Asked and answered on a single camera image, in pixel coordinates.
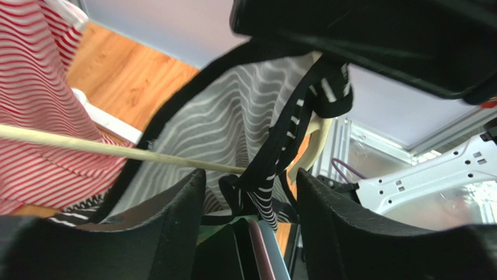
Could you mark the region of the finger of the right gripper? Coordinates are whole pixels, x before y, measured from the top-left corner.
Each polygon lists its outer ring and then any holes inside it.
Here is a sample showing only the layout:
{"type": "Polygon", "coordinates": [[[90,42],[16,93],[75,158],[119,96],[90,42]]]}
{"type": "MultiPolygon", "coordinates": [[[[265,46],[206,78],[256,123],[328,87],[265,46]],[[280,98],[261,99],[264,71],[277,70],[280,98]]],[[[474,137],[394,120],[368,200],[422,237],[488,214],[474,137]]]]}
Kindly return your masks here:
{"type": "Polygon", "coordinates": [[[496,95],[495,1],[234,1],[230,26],[444,99],[496,95]]]}

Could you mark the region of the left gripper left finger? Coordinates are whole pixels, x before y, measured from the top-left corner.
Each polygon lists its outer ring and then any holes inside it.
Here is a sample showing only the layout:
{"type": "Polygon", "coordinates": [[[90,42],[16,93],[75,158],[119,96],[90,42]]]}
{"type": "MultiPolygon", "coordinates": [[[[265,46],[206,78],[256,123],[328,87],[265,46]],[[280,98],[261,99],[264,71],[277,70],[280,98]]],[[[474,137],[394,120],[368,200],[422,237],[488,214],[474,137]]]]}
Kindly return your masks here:
{"type": "Polygon", "coordinates": [[[69,227],[35,216],[1,218],[2,279],[188,279],[205,172],[109,217],[69,227]]]}

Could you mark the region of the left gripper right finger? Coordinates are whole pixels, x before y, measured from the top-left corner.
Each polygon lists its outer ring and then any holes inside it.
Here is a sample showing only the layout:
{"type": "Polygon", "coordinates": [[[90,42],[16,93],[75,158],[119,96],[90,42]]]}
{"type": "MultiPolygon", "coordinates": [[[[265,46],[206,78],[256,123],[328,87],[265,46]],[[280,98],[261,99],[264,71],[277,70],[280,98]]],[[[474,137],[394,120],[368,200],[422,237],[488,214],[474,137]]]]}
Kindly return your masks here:
{"type": "Polygon", "coordinates": [[[496,226],[432,231],[376,214],[304,169],[297,209],[310,279],[495,279],[496,226]]]}

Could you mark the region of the cream wooden hanger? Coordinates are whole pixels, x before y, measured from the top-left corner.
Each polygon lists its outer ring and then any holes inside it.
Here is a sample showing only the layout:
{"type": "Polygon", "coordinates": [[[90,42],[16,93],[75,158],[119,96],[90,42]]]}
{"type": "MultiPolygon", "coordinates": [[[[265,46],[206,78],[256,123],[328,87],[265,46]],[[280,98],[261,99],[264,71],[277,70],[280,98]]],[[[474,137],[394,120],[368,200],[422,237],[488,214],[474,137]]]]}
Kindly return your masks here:
{"type": "Polygon", "coordinates": [[[37,188],[66,188],[70,183],[90,183],[102,189],[117,175],[123,158],[163,162],[158,153],[140,152],[137,148],[110,145],[54,133],[38,128],[70,132],[63,116],[76,111],[57,112],[61,97],[50,97],[40,84],[31,86],[36,95],[14,93],[9,89],[1,97],[1,194],[37,188]]]}

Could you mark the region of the black white striped tank top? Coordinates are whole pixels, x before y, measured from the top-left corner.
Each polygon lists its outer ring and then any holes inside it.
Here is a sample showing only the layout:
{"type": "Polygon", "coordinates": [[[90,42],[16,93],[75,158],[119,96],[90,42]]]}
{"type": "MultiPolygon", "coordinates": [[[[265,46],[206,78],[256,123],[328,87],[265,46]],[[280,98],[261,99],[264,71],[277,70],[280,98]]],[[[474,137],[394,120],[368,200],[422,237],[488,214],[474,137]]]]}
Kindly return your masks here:
{"type": "Polygon", "coordinates": [[[124,215],[164,218],[168,228],[222,225],[256,216],[272,228],[299,220],[284,179],[313,116],[347,113],[348,64],[249,41],[211,62],[153,116],[138,146],[151,152],[240,167],[242,174],[129,160],[104,198],[49,222],[117,224],[124,215]]]}

